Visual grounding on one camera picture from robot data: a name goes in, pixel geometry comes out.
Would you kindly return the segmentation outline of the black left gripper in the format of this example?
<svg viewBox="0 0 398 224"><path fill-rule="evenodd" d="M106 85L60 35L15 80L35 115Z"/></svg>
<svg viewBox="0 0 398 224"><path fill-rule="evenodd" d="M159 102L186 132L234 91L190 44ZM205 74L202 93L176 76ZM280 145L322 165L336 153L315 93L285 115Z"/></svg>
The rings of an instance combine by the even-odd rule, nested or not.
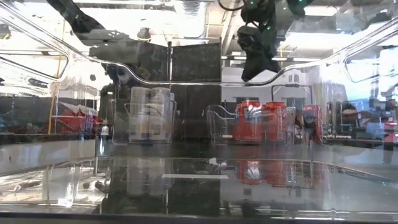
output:
<svg viewBox="0 0 398 224"><path fill-rule="evenodd" d="M146 68L142 67L140 63L138 63L138 65L127 63L126 66L130 68L139 78L143 80L150 79L150 72ZM110 77L110 79L112 79L113 83L117 84L118 86L129 88L141 86L141 84L135 78L133 78L130 72L124 67L108 65L106 67L106 74Z"/></svg>

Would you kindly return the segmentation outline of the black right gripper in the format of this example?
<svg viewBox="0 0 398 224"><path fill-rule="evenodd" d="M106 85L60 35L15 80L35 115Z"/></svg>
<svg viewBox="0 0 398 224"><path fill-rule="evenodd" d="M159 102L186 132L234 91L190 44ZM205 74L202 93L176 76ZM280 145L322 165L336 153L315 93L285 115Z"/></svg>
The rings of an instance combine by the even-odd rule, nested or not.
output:
<svg viewBox="0 0 398 224"><path fill-rule="evenodd" d="M241 79L252 80L263 71L278 73L280 65L273 58L276 54L276 26L269 24L259 27L241 26L238 31L238 45L246 54Z"/></svg>

